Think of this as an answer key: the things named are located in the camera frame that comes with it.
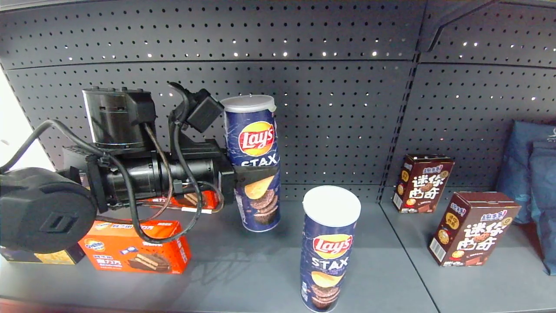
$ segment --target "orange snack box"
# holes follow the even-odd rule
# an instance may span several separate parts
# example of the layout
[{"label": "orange snack box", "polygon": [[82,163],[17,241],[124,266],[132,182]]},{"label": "orange snack box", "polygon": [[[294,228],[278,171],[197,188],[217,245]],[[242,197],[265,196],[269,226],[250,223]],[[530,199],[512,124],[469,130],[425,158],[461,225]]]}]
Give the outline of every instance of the orange snack box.
[{"label": "orange snack box", "polygon": [[[148,221],[141,228],[154,238],[181,232],[178,221]],[[79,244],[94,267],[101,271],[181,274],[191,258],[185,236],[164,244],[148,243],[129,224],[95,221]]]}]

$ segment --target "brown snack box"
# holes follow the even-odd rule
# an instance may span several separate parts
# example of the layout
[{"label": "brown snack box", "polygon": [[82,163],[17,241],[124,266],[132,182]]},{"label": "brown snack box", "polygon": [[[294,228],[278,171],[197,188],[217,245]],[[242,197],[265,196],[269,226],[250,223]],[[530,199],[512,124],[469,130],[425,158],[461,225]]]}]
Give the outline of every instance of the brown snack box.
[{"label": "brown snack box", "polygon": [[501,192],[456,192],[429,251],[441,266],[483,265],[520,208]]},{"label": "brown snack box", "polygon": [[454,161],[441,154],[407,154],[394,192],[400,213],[432,213]]}]

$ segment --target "pegboard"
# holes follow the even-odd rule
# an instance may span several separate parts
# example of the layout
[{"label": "pegboard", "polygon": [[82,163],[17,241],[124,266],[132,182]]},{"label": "pegboard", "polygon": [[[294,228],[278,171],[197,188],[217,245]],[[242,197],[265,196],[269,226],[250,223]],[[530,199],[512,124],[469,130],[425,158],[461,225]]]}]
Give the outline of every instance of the pegboard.
[{"label": "pegboard", "polygon": [[[283,184],[280,189],[280,199],[284,201],[303,201],[307,191],[320,186],[310,184]],[[379,189],[377,185],[342,185],[356,195],[361,202],[378,202]]]},{"label": "pegboard", "polygon": [[425,1],[110,1],[2,14],[4,69],[206,60],[411,60]]},{"label": "pegboard", "polygon": [[[180,103],[167,81],[217,99],[268,94],[278,109],[282,182],[380,184],[410,61],[139,62],[9,70],[7,76],[32,126],[58,119],[90,140],[81,90],[91,86],[144,88],[152,92],[157,136],[168,147],[167,115]],[[193,140],[224,145],[222,119]],[[56,168],[62,168],[60,133],[42,139]]]},{"label": "pegboard", "polygon": [[420,61],[556,67],[556,8],[534,3],[490,2],[455,19],[441,28],[434,48]]},{"label": "pegboard", "polygon": [[455,160],[448,186],[494,186],[512,120],[556,118],[555,79],[549,69],[420,64],[387,185],[406,153],[441,153]]}]

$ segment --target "mini cookie box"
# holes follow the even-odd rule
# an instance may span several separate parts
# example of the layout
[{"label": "mini cookie box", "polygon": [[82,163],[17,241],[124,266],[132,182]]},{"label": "mini cookie box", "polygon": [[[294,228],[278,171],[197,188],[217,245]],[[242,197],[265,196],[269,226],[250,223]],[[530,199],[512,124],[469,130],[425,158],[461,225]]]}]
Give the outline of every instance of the mini cookie box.
[{"label": "mini cookie box", "polygon": [[[181,232],[178,221],[148,221],[141,228],[154,238]],[[149,243],[139,238],[130,224],[95,221],[79,244],[101,271],[181,274],[191,259],[185,236],[163,244]]]},{"label": "mini cookie box", "polygon": [[520,208],[501,192],[456,192],[429,251],[441,266],[483,265]]},{"label": "mini cookie box", "polygon": [[453,166],[445,155],[407,154],[393,199],[398,211],[434,212]]}]

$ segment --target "wafer cake image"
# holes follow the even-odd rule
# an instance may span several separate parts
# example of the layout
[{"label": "wafer cake image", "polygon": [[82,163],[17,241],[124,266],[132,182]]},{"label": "wafer cake image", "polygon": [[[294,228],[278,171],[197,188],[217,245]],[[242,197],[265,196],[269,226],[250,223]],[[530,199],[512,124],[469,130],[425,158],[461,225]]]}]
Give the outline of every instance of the wafer cake image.
[{"label": "wafer cake image", "polygon": [[314,296],[311,298],[313,304],[319,310],[327,310],[334,304],[340,295],[340,287],[337,287],[344,275],[332,276],[322,272],[311,272],[314,284],[311,290]]},{"label": "wafer cake image", "polygon": [[278,210],[278,195],[268,189],[273,179],[274,175],[245,186],[245,195],[250,199],[251,207],[257,210],[255,222],[262,225],[271,224]]},{"label": "wafer cake image", "polygon": [[152,255],[138,253],[134,258],[128,260],[128,263],[131,267],[143,271],[165,273],[172,270],[168,260],[157,253]]}]

